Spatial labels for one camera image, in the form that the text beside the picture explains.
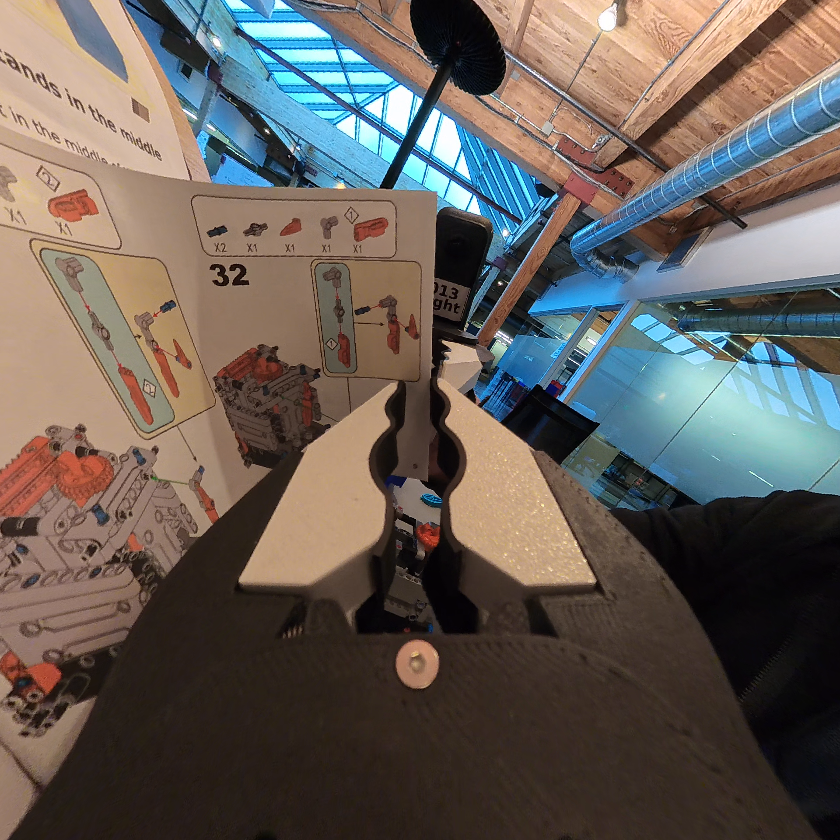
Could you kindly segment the paper instruction booklet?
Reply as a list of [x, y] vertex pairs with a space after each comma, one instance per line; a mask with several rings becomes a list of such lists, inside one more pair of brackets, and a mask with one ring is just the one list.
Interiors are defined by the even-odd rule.
[[2, 130], [2, 824], [260, 478], [427, 378], [436, 200], [129, 171]]

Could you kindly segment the wooden support post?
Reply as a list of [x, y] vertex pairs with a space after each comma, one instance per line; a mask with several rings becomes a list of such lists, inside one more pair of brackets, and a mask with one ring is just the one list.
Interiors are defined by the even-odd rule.
[[478, 332], [477, 341], [479, 345], [486, 349], [489, 348], [511, 310], [517, 305], [522, 293], [580, 206], [581, 200], [579, 197], [569, 193], [566, 189], [560, 192], [559, 201], [554, 207], [552, 215], [542, 227], [542, 231], [533, 246]]

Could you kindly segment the wooden backing board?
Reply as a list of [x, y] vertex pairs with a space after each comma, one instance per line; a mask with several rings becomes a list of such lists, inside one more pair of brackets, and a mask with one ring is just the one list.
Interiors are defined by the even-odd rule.
[[166, 18], [150, 13], [140, 2], [122, 2], [126, 14], [132, 20], [132, 27], [147, 55], [152, 69], [160, 83], [167, 107], [170, 111], [175, 132], [181, 145], [182, 155], [190, 180], [210, 182], [203, 154], [193, 133], [188, 115], [178, 91], [172, 85], [176, 77], [179, 59], [161, 44], [163, 35], [170, 32]]

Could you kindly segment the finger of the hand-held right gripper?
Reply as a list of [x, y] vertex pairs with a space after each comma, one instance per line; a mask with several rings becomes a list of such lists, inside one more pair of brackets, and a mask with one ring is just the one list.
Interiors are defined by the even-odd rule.
[[495, 360], [493, 353], [480, 344], [453, 340], [440, 340], [437, 355], [435, 379], [449, 383], [460, 394], [473, 391], [481, 372]]

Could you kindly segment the grey orange toy brick model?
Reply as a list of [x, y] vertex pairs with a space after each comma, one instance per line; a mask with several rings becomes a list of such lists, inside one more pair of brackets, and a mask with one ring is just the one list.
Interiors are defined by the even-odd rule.
[[418, 521], [398, 509], [394, 540], [395, 575], [385, 595], [385, 611], [405, 627], [432, 632], [436, 618], [421, 578], [428, 556], [438, 546], [439, 526]]

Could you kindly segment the silver ventilation duct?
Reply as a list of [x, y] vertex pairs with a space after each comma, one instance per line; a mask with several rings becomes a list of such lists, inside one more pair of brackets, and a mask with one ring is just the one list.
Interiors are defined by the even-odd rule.
[[607, 257], [598, 247], [750, 172], [839, 124], [839, 62], [757, 112], [609, 214], [583, 227], [570, 241], [577, 264], [595, 277], [632, 279], [637, 265]]

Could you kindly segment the black office chair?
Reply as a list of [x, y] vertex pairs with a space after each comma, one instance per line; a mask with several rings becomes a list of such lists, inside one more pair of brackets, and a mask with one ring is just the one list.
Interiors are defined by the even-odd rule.
[[530, 448], [561, 465], [598, 428], [599, 423], [535, 385], [501, 420], [502, 426]]

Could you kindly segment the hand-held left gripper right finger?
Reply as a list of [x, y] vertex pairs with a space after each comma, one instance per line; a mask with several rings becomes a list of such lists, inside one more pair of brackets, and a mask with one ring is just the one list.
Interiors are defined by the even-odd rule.
[[597, 580], [530, 447], [444, 380], [430, 386], [442, 488], [429, 601], [446, 634]]

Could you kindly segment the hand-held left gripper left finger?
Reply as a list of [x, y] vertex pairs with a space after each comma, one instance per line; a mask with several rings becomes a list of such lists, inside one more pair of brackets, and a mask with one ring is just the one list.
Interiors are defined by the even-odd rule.
[[404, 383], [389, 384], [310, 444], [238, 584], [245, 592], [332, 601], [353, 624], [394, 574], [394, 509]]

